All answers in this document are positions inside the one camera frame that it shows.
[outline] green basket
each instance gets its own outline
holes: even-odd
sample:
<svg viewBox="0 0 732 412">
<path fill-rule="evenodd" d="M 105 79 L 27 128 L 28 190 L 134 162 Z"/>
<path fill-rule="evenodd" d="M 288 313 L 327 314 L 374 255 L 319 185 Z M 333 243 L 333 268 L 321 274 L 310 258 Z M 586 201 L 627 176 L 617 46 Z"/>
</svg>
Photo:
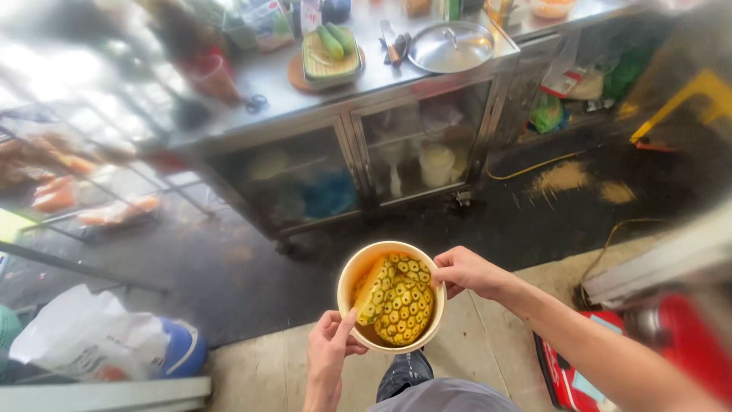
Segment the green basket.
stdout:
<svg viewBox="0 0 732 412">
<path fill-rule="evenodd" d="M 18 337 L 23 326 L 15 313 L 5 306 L 0 305 L 0 350 L 4 352 L 10 349 L 12 341 Z M 0 358 L 0 374 L 5 372 L 7 360 Z"/>
</svg>

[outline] wooden cutting board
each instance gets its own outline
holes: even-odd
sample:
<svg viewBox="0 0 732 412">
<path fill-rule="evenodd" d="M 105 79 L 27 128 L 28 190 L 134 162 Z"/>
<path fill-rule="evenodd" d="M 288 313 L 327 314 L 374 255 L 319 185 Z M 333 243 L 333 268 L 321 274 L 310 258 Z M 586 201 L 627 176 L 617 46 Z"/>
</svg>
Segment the wooden cutting board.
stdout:
<svg viewBox="0 0 732 412">
<path fill-rule="evenodd" d="M 364 51 L 361 46 L 359 46 L 359 53 L 361 54 L 361 65 L 363 66 L 361 70 L 364 70 L 366 68 L 366 58 L 364 56 Z M 302 50 L 298 51 L 297 54 L 293 56 L 292 59 L 290 59 L 290 62 L 287 64 L 287 79 L 290 81 L 290 84 L 292 84 L 295 89 L 298 89 L 301 92 L 317 93 L 319 91 L 314 90 L 305 81 L 305 73 L 302 70 Z"/>
</svg>

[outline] beige bowl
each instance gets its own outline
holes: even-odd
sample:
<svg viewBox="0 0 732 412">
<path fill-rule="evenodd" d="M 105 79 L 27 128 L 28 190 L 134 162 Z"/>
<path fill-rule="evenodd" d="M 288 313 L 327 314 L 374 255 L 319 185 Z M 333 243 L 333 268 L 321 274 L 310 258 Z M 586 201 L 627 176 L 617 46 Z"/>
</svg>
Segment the beige bowl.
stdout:
<svg viewBox="0 0 732 412">
<path fill-rule="evenodd" d="M 429 268 L 430 272 L 437 270 L 437 266 L 432 259 L 426 255 L 423 251 L 415 248 L 412 245 L 402 242 L 394 242 L 393 240 L 386 240 L 384 242 L 377 242 L 366 246 L 356 253 L 343 268 L 340 273 L 340 279 L 338 279 L 338 311 L 340 316 L 345 317 L 352 307 L 351 291 L 354 288 L 356 282 L 361 276 L 368 275 L 368 272 L 373 267 L 374 262 L 379 258 L 388 253 L 406 253 L 416 257 L 423 261 Z M 445 290 L 444 284 L 440 284 L 435 292 L 435 306 L 432 311 L 432 317 L 427 325 L 427 328 L 422 332 L 422 335 L 411 345 L 407 346 L 393 346 L 382 340 L 376 331 L 373 330 L 371 325 L 361 326 L 358 323 L 353 329 L 351 334 L 356 337 L 356 340 L 361 342 L 365 347 L 369 349 L 377 350 L 378 352 L 391 353 L 396 355 L 398 353 L 407 353 L 412 350 L 419 349 L 429 342 L 440 326 L 440 320 L 442 319 L 442 312 L 445 309 L 445 302 L 447 302 L 447 291 Z"/>
</svg>

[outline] green cucumber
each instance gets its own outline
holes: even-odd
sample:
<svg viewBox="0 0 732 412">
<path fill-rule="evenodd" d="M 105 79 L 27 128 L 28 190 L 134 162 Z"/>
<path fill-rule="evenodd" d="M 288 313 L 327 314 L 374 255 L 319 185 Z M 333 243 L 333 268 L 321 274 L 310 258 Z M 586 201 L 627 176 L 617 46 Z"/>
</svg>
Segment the green cucumber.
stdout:
<svg viewBox="0 0 732 412">
<path fill-rule="evenodd" d="M 340 45 L 343 46 L 343 51 L 346 53 L 353 53 L 356 50 L 354 37 L 351 33 L 341 29 L 333 23 L 325 23 L 325 28 L 328 29 L 328 32 L 330 32 L 330 34 L 338 40 Z"/>
<path fill-rule="evenodd" d="M 320 36 L 325 49 L 328 50 L 328 54 L 333 59 L 343 60 L 343 46 L 328 32 L 328 29 L 322 24 L 319 24 L 315 30 L 318 32 L 318 36 Z"/>
</svg>

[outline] lid handle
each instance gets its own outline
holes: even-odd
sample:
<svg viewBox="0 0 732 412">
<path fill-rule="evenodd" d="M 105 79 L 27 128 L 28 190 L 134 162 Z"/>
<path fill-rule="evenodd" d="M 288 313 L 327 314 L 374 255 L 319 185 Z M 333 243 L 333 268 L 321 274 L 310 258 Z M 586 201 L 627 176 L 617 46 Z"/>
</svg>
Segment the lid handle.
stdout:
<svg viewBox="0 0 732 412">
<path fill-rule="evenodd" d="M 450 35 L 452 35 L 452 47 L 454 47 L 455 50 L 457 50 L 458 49 L 458 39 L 457 39 L 458 37 L 455 36 L 455 32 L 449 27 L 442 31 L 442 35 L 444 35 L 445 37 L 448 37 L 447 36 L 448 33 L 450 33 Z"/>
</svg>

